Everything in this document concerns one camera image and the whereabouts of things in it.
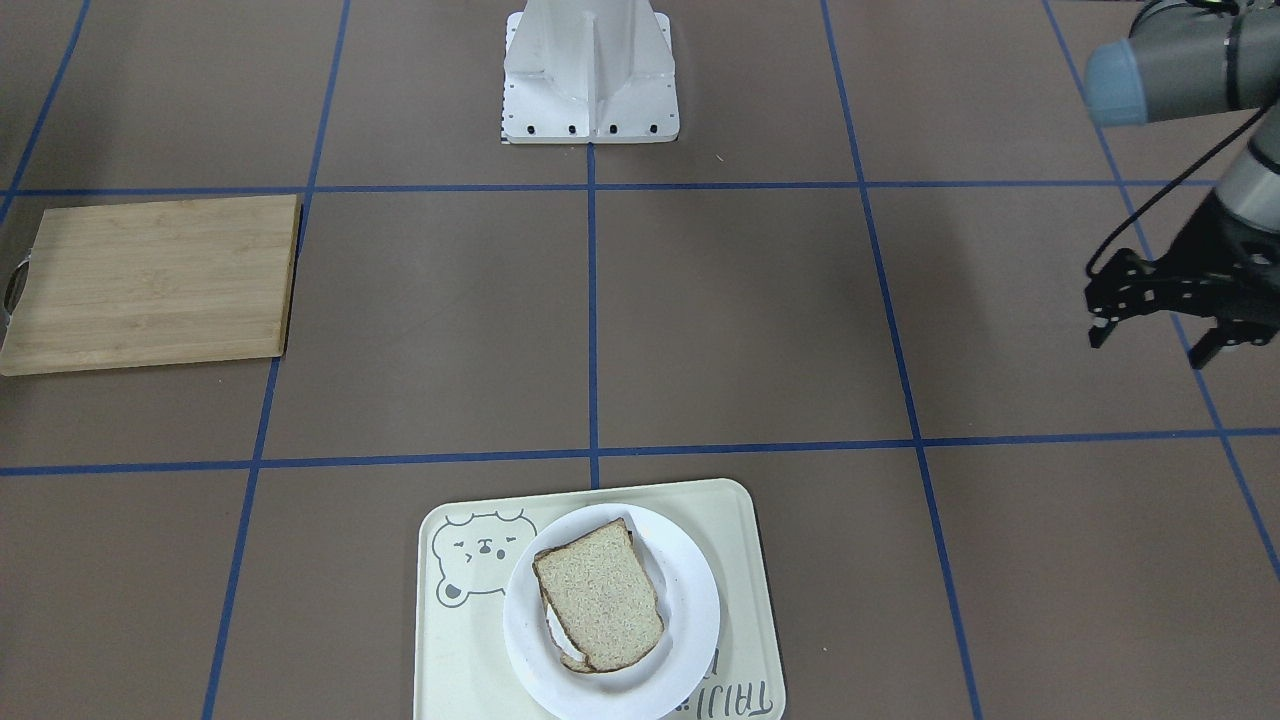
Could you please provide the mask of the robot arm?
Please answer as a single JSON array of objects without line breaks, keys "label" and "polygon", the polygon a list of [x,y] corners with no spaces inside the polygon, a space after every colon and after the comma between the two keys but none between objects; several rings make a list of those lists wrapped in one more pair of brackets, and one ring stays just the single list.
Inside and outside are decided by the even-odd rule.
[{"label": "robot arm", "polygon": [[1247,113],[1213,152],[1239,138],[1243,149],[1165,255],[1144,260],[1110,234],[1085,264],[1092,347],[1155,313],[1213,320],[1188,351],[1196,370],[1277,336],[1277,87],[1275,1],[1147,1],[1125,38],[1091,54],[1083,97],[1097,126]]}]

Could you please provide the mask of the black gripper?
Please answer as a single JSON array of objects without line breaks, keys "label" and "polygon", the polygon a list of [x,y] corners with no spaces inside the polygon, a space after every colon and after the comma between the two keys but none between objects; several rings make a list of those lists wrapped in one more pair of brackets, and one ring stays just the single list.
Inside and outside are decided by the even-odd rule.
[{"label": "black gripper", "polygon": [[1196,209],[1167,252],[1152,261],[1119,249],[1091,273],[1088,341],[1101,348],[1117,324],[1134,316],[1180,313],[1216,325],[1188,351],[1194,370],[1243,345],[1277,337],[1277,234],[1231,215],[1215,193]]}]

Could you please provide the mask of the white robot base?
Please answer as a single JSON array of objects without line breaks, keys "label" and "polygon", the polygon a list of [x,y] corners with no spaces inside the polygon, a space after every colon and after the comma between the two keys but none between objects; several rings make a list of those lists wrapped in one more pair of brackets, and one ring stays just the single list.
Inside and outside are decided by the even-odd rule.
[{"label": "white robot base", "polygon": [[677,140],[671,20],[649,1],[529,1],[504,41],[503,142]]}]

